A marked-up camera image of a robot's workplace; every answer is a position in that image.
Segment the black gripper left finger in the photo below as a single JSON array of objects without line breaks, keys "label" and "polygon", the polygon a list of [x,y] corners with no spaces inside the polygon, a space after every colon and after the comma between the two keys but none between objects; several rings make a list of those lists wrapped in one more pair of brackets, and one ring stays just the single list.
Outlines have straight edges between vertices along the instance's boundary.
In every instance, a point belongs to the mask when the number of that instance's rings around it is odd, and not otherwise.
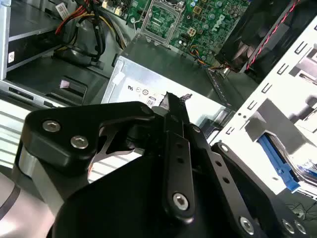
[{"label": "black gripper left finger", "polygon": [[152,156],[163,162],[166,214],[191,220],[181,192],[186,151],[181,106],[189,98],[167,93],[154,108],[136,101],[31,112],[15,162],[57,215],[77,191],[136,159]]}]

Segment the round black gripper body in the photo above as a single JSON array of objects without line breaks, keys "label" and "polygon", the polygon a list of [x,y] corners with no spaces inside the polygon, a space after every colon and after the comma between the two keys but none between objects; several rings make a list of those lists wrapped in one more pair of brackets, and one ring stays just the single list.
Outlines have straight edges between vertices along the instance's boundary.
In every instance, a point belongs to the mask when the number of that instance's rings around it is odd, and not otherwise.
[{"label": "round black gripper body", "polygon": [[195,215],[184,225],[162,205],[163,162],[136,159],[74,193],[60,209],[55,238],[237,238],[214,181],[193,171]]}]

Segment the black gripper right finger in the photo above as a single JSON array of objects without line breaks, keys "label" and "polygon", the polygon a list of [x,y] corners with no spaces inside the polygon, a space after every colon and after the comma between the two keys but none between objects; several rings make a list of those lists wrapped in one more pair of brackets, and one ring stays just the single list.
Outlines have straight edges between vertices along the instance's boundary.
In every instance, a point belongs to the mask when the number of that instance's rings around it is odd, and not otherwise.
[{"label": "black gripper right finger", "polygon": [[223,143],[209,146],[181,106],[184,238],[307,238],[297,216]]}]

